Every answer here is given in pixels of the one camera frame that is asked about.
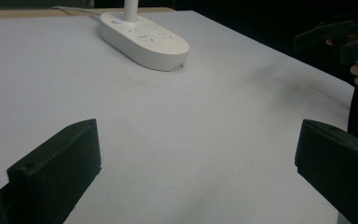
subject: dark background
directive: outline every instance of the dark background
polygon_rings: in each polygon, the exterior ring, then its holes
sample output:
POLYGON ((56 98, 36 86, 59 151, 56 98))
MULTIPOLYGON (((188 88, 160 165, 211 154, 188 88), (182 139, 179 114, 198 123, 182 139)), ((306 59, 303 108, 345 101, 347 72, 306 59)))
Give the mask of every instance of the dark background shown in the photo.
MULTIPOLYGON (((124 0, 95 0, 95 7, 123 7, 124 0)), ((358 0, 140 0, 139 7, 194 10, 243 35, 317 67, 352 84, 349 65, 341 65, 331 48, 321 43, 294 53, 293 38, 320 21, 358 10, 358 0)))

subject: table surface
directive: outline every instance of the table surface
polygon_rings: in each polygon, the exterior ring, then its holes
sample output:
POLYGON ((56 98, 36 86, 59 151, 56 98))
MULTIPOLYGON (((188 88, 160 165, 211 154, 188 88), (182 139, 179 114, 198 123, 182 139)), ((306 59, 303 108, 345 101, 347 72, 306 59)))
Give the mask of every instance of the table surface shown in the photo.
POLYGON ((294 161, 303 119, 346 128, 352 87, 196 12, 141 14, 189 43, 183 68, 134 63, 93 16, 0 19, 0 187, 97 119, 102 171, 65 223, 336 224, 294 161))
MULTIPOLYGON (((123 8, 90 8, 96 12, 122 11, 123 8)), ((174 11, 169 7, 140 7, 139 13, 174 11)), ((62 11, 58 9, 8 9, 0 10, 0 19, 86 16, 88 12, 62 11)))

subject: white cable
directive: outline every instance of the white cable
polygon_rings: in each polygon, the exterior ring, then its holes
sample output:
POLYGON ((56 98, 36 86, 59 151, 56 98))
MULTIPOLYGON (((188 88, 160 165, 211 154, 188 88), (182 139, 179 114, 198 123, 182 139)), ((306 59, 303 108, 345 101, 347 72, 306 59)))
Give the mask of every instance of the white cable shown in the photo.
POLYGON ((59 9, 62 11, 82 11, 82 12, 88 12, 93 15, 101 16, 102 13, 99 13, 97 11, 93 11, 91 9, 85 9, 85 8, 79 8, 79 7, 52 7, 51 9, 59 9))

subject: white power strip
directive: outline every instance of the white power strip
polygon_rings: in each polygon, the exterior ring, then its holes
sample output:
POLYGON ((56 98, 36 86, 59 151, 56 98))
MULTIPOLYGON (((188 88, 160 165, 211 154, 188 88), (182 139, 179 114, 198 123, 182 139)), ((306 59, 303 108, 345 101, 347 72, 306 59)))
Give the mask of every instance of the white power strip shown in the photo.
POLYGON ((189 45, 174 33, 136 15, 137 1, 126 0, 125 11, 101 15, 101 38, 136 63, 159 71, 185 64, 189 45))

